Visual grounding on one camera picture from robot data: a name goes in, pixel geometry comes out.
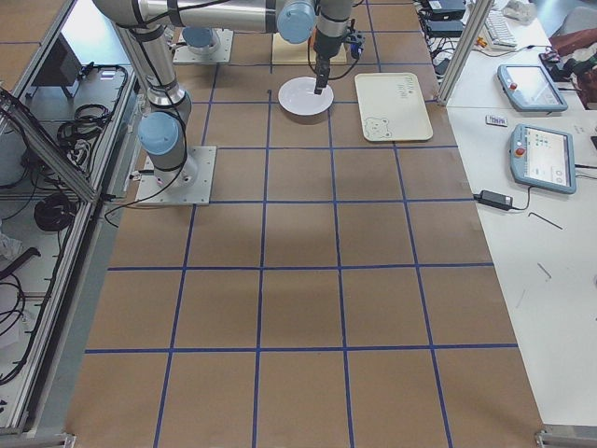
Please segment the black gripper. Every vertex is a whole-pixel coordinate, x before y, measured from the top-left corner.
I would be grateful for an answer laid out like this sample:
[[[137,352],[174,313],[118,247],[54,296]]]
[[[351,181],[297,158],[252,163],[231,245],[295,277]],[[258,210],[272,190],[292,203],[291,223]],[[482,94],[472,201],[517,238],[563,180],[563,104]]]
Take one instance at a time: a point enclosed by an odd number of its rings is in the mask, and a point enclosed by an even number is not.
[[[330,66],[330,61],[340,52],[340,46],[345,37],[345,33],[340,35],[330,36],[317,29],[315,31],[315,39],[313,49],[316,54],[314,74],[315,87],[313,93],[321,95],[323,89],[326,87],[326,66]]]

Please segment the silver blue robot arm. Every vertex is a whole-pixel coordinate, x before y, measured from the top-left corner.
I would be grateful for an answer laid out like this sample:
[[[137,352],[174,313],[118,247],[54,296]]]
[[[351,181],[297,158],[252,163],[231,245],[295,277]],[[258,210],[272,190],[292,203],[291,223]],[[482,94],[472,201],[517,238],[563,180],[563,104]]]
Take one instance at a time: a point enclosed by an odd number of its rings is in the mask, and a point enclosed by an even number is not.
[[[138,136],[162,189],[188,184],[198,171],[187,149],[191,101],[174,71],[166,26],[277,34],[291,44],[312,38],[315,93],[331,79],[331,60],[342,45],[361,44],[350,1],[98,1],[95,6],[128,35],[126,53],[137,76],[146,80],[150,113]]]
[[[197,53],[212,53],[220,46],[220,38],[214,28],[186,27],[182,30],[182,37],[187,46]]]

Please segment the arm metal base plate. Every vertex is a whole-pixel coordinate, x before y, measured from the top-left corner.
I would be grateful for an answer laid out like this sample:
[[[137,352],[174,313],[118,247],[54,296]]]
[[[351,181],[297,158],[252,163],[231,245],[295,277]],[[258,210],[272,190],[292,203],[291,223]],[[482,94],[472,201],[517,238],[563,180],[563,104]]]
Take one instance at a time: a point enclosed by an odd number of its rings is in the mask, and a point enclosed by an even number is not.
[[[187,161],[182,173],[155,170],[146,156],[145,170],[139,180],[136,201],[142,206],[207,205],[210,202],[215,170],[216,146],[193,146],[187,149]]]
[[[174,48],[174,64],[229,63],[232,42],[229,29],[186,27]]]

